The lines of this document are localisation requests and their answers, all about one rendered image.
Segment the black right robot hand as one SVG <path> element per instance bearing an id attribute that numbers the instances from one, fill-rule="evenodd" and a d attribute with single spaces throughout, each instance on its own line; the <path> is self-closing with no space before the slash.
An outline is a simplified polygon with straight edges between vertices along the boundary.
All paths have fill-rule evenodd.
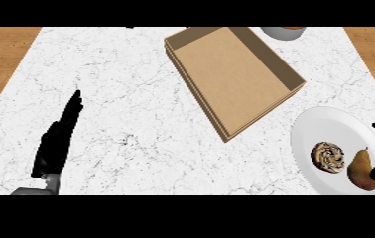
<path id="1" fill-rule="evenodd" d="M 370 174 L 369 174 L 370 178 L 375 180 L 375 166 L 372 168 Z"/>

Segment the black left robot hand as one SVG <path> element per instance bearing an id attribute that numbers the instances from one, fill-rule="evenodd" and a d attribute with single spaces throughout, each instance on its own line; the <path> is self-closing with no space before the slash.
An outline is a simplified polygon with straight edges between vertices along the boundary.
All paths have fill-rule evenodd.
<path id="1" fill-rule="evenodd" d="M 59 174 L 62 172 L 83 109 L 81 91 L 77 90 L 66 104 L 60 119 L 53 122 L 41 136 L 31 171 L 32 178 L 41 178 L 47 174 Z"/>

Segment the white plate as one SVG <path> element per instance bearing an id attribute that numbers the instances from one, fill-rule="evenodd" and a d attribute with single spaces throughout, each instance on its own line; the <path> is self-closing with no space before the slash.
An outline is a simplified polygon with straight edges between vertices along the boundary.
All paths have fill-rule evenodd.
<path id="1" fill-rule="evenodd" d="M 375 166 L 375 132 L 347 112 L 332 107 L 313 107 L 298 115 L 289 135 L 291 151 L 301 174 L 320 194 L 375 195 L 375 190 L 360 189 L 350 181 L 347 170 L 332 174 L 320 170 L 311 160 L 317 143 L 335 144 L 344 153 L 344 163 L 356 153 L 368 149 L 370 164 Z"/>

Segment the brown pear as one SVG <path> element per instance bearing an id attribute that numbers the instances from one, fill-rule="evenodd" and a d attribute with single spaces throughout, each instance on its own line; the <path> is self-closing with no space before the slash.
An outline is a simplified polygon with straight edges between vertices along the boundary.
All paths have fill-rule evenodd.
<path id="1" fill-rule="evenodd" d="M 370 177 L 372 165 L 368 149 L 356 153 L 353 161 L 347 167 L 347 176 L 351 183 L 363 190 L 375 190 L 375 179 Z"/>

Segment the open cardboard box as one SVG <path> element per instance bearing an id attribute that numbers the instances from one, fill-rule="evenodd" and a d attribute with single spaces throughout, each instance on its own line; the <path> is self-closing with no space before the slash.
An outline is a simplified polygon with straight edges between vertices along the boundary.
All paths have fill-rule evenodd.
<path id="1" fill-rule="evenodd" d="M 304 79 L 246 27 L 190 27 L 164 39 L 171 63 L 223 141 L 292 97 Z"/>

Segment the chocolate swirl cupcake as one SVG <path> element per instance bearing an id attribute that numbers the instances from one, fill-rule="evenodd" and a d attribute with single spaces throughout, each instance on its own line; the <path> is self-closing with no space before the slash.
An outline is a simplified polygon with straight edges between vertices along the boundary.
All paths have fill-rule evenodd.
<path id="1" fill-rule="evenodd" d="M 344 152 L 335 144 L 319 142 L 311 149 L 310 158 L 316 167 L 325 172 L 338 174 L 342 171 Z"/>

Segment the grey bowl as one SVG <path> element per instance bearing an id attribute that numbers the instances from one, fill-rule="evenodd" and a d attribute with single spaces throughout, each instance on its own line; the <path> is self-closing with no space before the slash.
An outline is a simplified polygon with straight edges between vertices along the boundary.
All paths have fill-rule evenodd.
<path id="1" fill-rule="evenodd" d="M 261 27 L 261 30 L 272 38 L 292 41 L 300 37 L 304 27 Z"/>

